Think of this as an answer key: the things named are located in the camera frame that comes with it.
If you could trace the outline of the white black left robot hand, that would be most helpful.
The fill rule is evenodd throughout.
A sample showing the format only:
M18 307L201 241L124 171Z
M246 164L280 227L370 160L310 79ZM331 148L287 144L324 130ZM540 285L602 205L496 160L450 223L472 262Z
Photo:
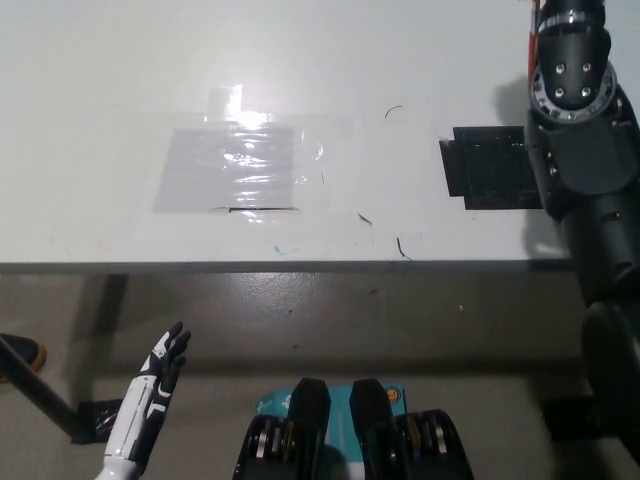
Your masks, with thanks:
M168 329L151 349L131 380L104 452L104 465L144 473L166 419L191 332L181 321Z

